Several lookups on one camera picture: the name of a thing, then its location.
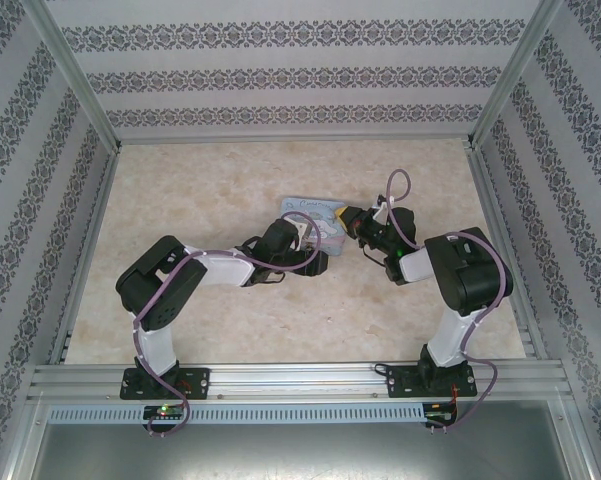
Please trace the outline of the grey metal sheet panel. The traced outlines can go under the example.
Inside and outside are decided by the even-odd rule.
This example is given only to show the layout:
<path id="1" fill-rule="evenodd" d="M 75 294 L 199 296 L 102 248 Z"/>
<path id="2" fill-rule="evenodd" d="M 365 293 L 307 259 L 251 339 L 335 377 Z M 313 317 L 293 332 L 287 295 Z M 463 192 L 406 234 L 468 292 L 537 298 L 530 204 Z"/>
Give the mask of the grey metal sheet panel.
<path id="1" fill-rule="evenodd" d="M 458 429 L 417 423 L 51 425 L 32 480 L 572 480 L 543 403 L 491 403 Z"/>

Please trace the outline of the aluminium frame post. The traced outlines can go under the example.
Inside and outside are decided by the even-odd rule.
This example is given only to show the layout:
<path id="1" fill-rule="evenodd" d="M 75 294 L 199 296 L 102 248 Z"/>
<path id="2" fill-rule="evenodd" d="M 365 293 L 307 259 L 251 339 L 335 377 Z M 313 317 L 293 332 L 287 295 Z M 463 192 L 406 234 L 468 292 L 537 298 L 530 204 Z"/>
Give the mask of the aluminium frame post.
<path id="1" fill-rule="evenodd" d="M 20 2 L 105 148 L 108 152 L 117 153 L 120 140 L 46 1 L 20 0 Z"/>
<path id="2" fill-rule="evenodd" d="M 466 151 L 474 151 L 484 142 L 562 3 L 563 0 L 539 0 L 473 130 L 464 142 Z"/>

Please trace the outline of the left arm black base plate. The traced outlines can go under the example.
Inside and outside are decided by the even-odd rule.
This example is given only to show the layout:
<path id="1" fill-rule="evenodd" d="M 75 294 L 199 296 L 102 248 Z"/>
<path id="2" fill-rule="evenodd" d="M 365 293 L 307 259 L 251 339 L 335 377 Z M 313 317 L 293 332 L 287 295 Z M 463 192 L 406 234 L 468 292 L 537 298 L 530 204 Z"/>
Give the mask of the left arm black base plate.
<path id="1" fill-rule="evenodd" d="M 210 383 L 210 370 L 178 365 L 161 379 L 178 390 L 188 400 L 206 400 Z M 151 377 L 142 367 L 124 371 L 119 396 L 122 400 L 175 400 L 177 396 Z"/>

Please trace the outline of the aluminium side rail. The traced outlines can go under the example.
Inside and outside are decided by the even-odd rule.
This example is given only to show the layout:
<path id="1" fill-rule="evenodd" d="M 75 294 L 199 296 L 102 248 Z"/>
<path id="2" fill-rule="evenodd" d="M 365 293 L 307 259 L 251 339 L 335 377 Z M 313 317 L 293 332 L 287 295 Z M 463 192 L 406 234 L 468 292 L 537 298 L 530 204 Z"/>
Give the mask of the aluminium side rail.
<path id="1" fill-rule="evenodd" d="M 535 318 L 532 302 L 525 288 L 524 279 L 516 260 L 513 244 L 506 228 L 495 190 L 491 183 L 486 164 L 480 151 L 466 148 L 465 153 L 474 185 L 485 215 L 492 244 L 506 261 L 514 280 L 514 290 L 509 296 L 510 304 L 521 334 L 525 353 L 536 360 L 548 360 L 538 322 Z"/>
<path id="2" fill-rule="evenodd" d="M 98 235 L 115 178 L 120 150 L 121 148 L 117 148 L 108 156 L 99 177 L 95 196 L 89 210 L 89 216 L 87 217 L 86 227 L 81 237 L 75 268 L 61 305 L 59 323 L 54 331 L 51 347 L 44 361 L 45 364 L 61 364 L 66 358 L 66 343 L 71 341 L 72 332 L 79 313 Z"/>

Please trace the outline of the left aluminium frame post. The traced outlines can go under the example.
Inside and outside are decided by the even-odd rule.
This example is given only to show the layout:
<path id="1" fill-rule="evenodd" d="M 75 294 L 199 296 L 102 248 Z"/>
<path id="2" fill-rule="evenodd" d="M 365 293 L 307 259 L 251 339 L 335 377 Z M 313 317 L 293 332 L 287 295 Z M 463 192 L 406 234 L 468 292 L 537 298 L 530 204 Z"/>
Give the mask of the left aluminium frame post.
<path id="1" fill-rule="evenodd" d="M 105 148 L 108 152 L 117 153 L 120 140 L 46 1 L 20 0 L 20 2 Z"/>

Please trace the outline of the light blue illustrated pouch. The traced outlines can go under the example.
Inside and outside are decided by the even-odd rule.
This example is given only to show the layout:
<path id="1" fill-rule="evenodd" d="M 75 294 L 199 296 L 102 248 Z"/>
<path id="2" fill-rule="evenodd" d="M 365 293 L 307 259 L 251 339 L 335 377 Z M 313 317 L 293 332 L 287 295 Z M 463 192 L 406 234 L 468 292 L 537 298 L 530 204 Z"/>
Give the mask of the light blue illustrated pouch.
<path id="1" fill-rule="evenodd" d="M 320 235 L 320 250 L 329 256 L 340 256 L 347 235 L 335 213 L 344 206 L 345 204 L 341 201 L 286 197 L 281 201 L 280 212 L 284 214 L 290 211 L 300 211 L 311 217 L 318 230 L 315 230 L 304 216 L 292 215 L 290 220 L 305 223 L 311 228 L 311 232 L 306 238 L 306 244 L 316 246 L 317 235 Z"/>

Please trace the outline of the right aluminium side rail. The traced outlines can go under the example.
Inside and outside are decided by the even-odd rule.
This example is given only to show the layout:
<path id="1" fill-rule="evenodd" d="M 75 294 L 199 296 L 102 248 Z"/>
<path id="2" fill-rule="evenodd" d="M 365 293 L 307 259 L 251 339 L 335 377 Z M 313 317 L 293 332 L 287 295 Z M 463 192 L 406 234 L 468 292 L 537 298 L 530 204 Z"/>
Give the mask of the right aluminium side rail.
<path id="1" fill-rule="evenodd" d="M 506 228 L 495 190 L 491 183 L 486 164 L 480 151 L 466 148 L 465 153 L 474 185 L 485 215 L 492 244 L 506 261 L 514 280 L 514 290 L 509 296 L 510 304 L 521 334 L 525 353 L 536 360 L 548 360 L 538 322 L 535 318 L 532 302 L 525 288 L 524 279 L 516 260 L 513 244 Z"/>

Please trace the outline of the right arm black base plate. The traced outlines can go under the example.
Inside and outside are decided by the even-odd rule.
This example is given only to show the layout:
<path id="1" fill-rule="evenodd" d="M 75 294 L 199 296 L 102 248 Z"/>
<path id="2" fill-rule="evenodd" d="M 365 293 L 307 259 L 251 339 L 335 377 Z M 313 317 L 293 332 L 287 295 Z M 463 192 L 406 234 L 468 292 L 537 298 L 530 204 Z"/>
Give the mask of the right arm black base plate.
<path id="1" fill-rule="evenodd" d="M 386 372 L 390 398 L 473 398 L 478 394 L 473 369 L 463 362 L 453 367 L 390 366 Z"/>

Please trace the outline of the left aluminium side rail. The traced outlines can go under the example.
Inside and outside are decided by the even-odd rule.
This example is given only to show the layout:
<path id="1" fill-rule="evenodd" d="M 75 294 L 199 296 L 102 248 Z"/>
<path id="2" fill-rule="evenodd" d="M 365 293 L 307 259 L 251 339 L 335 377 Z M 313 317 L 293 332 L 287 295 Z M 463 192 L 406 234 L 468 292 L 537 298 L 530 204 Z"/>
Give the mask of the left aluminium side rail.
<path id="1" fill-rule="evenodd" d="M 115 178 L 120 150 L 121 148 L 117 148 L 108 156 L 99 177 L 95 196 L 89 210 L 89 216 L 87 217 L 86 227 L 81 237 L 75 268 L 61 305 L 59 323 L 54 331 L 51 347 L 44 361 L 45 364 L 61 364 L 66 358 L 66 343 L 71 341 L 72 332 L 79 313 L 98 235 Z"/>

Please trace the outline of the aluminium mounting rail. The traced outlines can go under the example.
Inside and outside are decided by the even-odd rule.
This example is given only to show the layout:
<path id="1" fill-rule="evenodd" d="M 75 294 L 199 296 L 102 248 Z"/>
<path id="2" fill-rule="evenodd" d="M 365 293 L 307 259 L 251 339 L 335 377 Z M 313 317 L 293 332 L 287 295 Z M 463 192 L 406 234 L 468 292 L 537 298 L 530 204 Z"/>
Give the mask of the aluminium mounting rail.
<path id="1" fill-rule="evenodd" d="M 498 379 L 487 398 L 553 400 L 571 385 L 559 360 L 497 360 Z M 345 403 L 387 401 L 386 380 L 371 363 L 211 364 L 209 403 Z M 118 403 L 124 365 L 42 365 L 25 399 L 52 404 Z"/>

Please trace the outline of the right aluminium frame post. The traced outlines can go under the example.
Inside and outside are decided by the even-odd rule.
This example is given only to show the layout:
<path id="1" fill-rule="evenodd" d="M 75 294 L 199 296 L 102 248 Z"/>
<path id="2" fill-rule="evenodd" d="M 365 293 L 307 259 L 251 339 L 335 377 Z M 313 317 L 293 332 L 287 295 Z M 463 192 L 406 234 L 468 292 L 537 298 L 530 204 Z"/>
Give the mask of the right aluminium frame post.
<path id="1" fill-rule="evenodd" d="M 473 130 L 464 142 L 466 151 L 474 151 L 484 142 L 562 3 L 563 0 L 539 0 Z"/>

